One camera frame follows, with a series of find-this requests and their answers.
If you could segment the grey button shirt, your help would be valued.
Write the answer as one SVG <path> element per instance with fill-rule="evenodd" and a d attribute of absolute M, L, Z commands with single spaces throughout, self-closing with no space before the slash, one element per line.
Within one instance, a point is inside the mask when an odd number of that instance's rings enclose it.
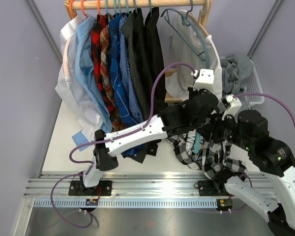
<path fill-rule="evenodd" d="M 246 54 L 234 54 L 220 60 L 222 67 L 223 96 L 239 94 L 248 87 L 247 78 L 253 71 L 253 63 Z"/>

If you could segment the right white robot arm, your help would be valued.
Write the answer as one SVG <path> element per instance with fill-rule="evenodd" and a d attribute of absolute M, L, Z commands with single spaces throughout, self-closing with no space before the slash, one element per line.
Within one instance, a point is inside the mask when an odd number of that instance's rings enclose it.
<path fill-rule="evenodd" d="M 295 236 L 295 158 L 284 142 L 270 137 L 268 121 L 258 111 L 241 111 L 234 119 L 218 118 L 213 141 L 227 141 L 246 151 L 252 163 L 272 184 L 278 200 L 271 200 L 225 167 L 213 179 L 214 187 L 241 199 L 263 217 L 276 236 Z"/>

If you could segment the teal plastic hanger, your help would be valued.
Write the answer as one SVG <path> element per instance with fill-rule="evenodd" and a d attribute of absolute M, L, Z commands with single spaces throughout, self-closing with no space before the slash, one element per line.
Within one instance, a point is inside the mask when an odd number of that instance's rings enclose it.
<path fill-rule="evenodd" d="M 193 149 L 192 149 L 195 154 L 199 153 L 200 148 L 202 146 L 202 142 L 203 142 L 202 135 L 200 133 L 196 132 L 195 133 L 195 141 L 194 141 Z"/>

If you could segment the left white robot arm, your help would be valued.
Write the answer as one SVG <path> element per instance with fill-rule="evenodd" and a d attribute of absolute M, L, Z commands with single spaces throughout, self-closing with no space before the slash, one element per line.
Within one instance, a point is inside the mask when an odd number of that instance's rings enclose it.
<path fill-rule="evenodd" d="M 218 103 L 213 93 L 202 90 L 184 102 L 167 107 L 151 119 L 122 130 L 120 134 L 96 131 L 94 163 L 81 177 L 84 187 L 96 187 L 104 172 L 118 167 L 117 156 L 126 150 L 201 127 L 218 108 Z"/>

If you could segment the black white checked shirt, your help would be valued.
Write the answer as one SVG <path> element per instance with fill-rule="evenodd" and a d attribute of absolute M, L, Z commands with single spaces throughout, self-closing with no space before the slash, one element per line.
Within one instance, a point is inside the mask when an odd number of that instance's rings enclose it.
<path fill-rule="evenodd" d="M 238 173 L 246 171 L 244 162 L 229 157 L 232 145 L 226 141 L 215 144 L 203 139 L 199 153 L 195 154 L 192 149 L 196 132 L 193 130 L 167 138 L 180 163 L 192 170 L 202 171 L 209 179 L 213 179 L 224 167 Z"/>

